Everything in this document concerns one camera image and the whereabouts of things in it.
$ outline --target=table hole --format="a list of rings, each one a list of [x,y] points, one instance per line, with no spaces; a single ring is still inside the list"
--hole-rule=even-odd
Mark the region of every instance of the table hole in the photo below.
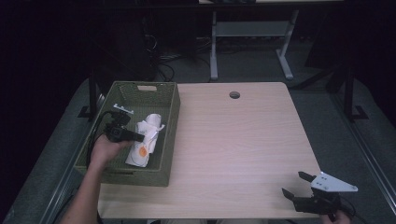
[[[230,92],[230,97],[233,99],[238,99],[239,97],[241,97],[241,94],[237,91],[232,91]]]

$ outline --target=orange label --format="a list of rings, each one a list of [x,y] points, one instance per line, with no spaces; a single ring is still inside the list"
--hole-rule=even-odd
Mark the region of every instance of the orange label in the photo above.
[[[139,148],[139,155],[140,155],[141,157],[146,157],[146,156],[148,155],[148,151],[146,150],[145,147]]]

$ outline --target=dark background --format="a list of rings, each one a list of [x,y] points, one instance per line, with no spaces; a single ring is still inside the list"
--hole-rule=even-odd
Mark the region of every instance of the dark background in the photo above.
[[[347,62],[396,125],[395,7],[386,1],[346,2],[326,17],[302,11],[294,36],[316,37],[310,66]],[[0,2],[1,220],[83,80],[95,73],[105,89],[113,79],[152,79],[155,69],[149,66],[145,41],[139,36],[145,27],[185,54],[194,53],[189,46],[197,35],[210,32],[207,13],[158,13],[142,28],[139,14],[103,15],[78,8],[69,1]],[[319,32],[312,32],[319,25]],[[183,41],[177,40],[177,31],[184,32]],[[118,45],[129,39],[134,45],[120,50],[124,48]],[[95,42],[132,65],[116,62]]]

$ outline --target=white table leg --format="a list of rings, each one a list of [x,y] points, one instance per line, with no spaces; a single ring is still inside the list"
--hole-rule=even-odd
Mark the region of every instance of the white table leg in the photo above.
[[[279,59],[280,65],[282,66],[283,73],[285,74],[285,77],[287,80],[293,79],[293,74],[290,71],[289,64],[285,58],[285,55],[286,55],[286,51],[289,46],[291,35],[293,34],[293,29],[294,29],[295,22],[297,20],[298,12],[299,12],[299,10],[293,11],[291,18],[290,18],[288,28],[286,30],[285,42],[283,43],[282,49],[276,50],[276,56]]]

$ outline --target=metal stand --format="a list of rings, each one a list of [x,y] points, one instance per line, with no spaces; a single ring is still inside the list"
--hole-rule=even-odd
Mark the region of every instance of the metal stand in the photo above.
[[[97,104],[96,104],[96,83],[93,78],[93,73],[88,78],[90,88],[90,106],[83,106],[78,114],[78,118],[88,118],[88,121],[92,121],[96,115]]]
[[[353,81],[354,81],[353,71],[351,68],[348,69],[346,73],[346,87],[344,93],[344,113],[349,121],[354,122],[355,119],[368,119],[367,114],[359,105],[355,105],[358,114],[353,114]]]
[[[217,36],[284,36],[281,49],[276,50],[276,56],[282,66],[287,80],[293,79],[288,61],[285,58],[290,38],[294,30],[299,10],[294,10],[289,21],[217,21],[216,11],[212,21],[212,51],[210,53],[210,78],[217,80],[218,63],[216,57]]]

